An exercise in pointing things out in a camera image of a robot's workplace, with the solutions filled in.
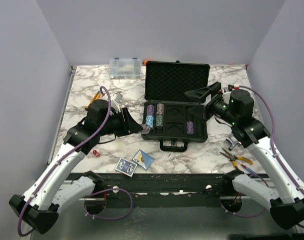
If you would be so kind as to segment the blue tan 10 chip stack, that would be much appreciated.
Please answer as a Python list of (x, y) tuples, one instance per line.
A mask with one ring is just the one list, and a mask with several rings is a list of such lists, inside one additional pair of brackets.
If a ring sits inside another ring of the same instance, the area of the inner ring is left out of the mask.
[(141, 127), (142, 127), (142, 130), (140, 131), (141, 134), (148, 134), (152, 130), (152, 128), (146, 123), (141, 124)]

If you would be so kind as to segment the purple 500 chip stack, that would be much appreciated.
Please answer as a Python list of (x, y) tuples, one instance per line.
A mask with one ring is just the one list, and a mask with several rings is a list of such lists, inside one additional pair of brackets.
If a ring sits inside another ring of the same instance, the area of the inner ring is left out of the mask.
[(186, 122), (186, 133), (188, 135), (193, 135), (194, 134), (194, 122), (192, 122), (192, 121), (187, 121)]

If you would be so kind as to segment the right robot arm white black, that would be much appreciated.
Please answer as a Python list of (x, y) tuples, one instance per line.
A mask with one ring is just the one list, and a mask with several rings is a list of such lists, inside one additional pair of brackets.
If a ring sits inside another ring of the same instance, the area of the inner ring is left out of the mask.
[(191, 113), (205, 122), (212, 116), (219, 116), (230, 124), (233, 136), (260, 163), (274, 188), (258, 183), (240, 170), (233, 170), (227, 173), (222, 191), (228, 196), (241, 193), (250, 197), (269, 211), (275, 223), (285, 230), (299, 225), (304, 221), (304, 182), (275, 146), (275, 130), (268, 130), (253, 117), (251, 93), (254, 91), (243, 85), (229, 88), (229, 102), (223, 99), (220, 82), (186, 91), (187, 97), (204, 105)]

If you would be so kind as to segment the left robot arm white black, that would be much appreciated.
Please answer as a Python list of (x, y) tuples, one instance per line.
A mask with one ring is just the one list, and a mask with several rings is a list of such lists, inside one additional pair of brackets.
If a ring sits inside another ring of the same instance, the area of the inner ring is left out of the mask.
[(127, 108), (116, 110), (107, 100), (95, 100), (87, 115), (70, 128), (59, 152), (39, 179), (22, 195), (15, 194), (9, 204), (19, 218), (40, 234), (48, 232), (59, 214), (83, 197), (96, 198), (107, 192), (102, 178), (88, 171), (65, 190), (59, 190), (75, 166), (100, 143), (106, 135), (123, 137), (139, 134), (143, 126), (129, 114)]

